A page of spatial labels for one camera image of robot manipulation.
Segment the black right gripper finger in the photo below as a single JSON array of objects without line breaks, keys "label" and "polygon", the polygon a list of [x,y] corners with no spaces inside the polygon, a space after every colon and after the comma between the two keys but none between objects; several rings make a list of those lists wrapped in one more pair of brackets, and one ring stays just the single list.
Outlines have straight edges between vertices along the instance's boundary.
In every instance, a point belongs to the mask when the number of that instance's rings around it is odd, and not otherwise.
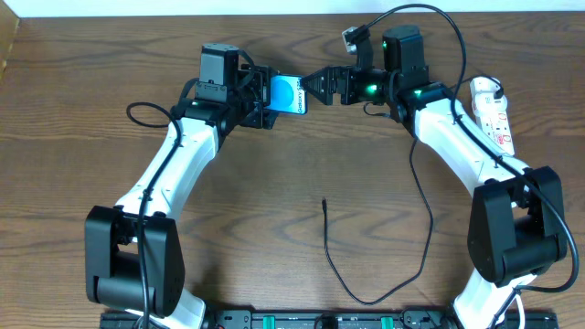
[{"label": "black right gripper finger", "polygon": [[303,78],[304,87],[331,87],[335,85],[340,68],[328,66]]},{"label": "black right gripper finger", "polygon": [[319,85],[308,86],[307,91],[324,105],[334,103],[334,95],[337,94],[337,86]]}]

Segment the blue screen Galaxy smartphone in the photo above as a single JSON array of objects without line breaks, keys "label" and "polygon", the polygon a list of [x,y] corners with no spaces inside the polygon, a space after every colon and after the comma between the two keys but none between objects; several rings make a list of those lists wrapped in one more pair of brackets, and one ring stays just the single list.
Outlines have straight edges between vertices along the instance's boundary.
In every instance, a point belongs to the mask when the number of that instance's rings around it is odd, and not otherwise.
[{"label": "blue screen Galaxy smartphone", "polygon": [[307,93],[301,85],[301,76],[276,75],[271,78],[270,104],[267,109],[290,114],[308,112]]}]

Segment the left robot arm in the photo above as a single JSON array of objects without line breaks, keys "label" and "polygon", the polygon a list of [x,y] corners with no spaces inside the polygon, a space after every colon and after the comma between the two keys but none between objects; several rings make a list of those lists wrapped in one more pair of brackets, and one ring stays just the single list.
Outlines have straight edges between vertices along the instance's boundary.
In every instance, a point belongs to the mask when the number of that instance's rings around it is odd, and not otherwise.
[{"label": "left robot arm", "polygon": [[167,135],[144,174],[113,207],[95,206],[85,220],[86,294],[91,302],[137,315],[135,328],[199,328],[205,303],[185,287],[177,232],[203,169],[241,125],[270,129],[271,80],[235,46],[207,43],[200,73],[163,110]]}]

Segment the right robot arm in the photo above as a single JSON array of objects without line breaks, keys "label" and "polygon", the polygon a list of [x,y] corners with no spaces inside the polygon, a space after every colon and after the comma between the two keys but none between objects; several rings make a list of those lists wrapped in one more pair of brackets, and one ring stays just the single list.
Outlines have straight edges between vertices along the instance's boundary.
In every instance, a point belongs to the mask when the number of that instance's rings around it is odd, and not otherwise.
[{"label": "right robot arm", "polygon": [[468,114],[454,91],[430,78],[420,30],[399,26],[382,37],[384,66],[373,65],[367,27],[343,34],[353,66],[328,66],[301,80],[323,104],[388,106],[416,143],[428,145],[472,198],[467,248],[473,273],[441,318],[444,328],[494,328],[535,278],[576,250],[563,217],[562,187],[549,167],[532,168],[496,142],[500,111]]}]

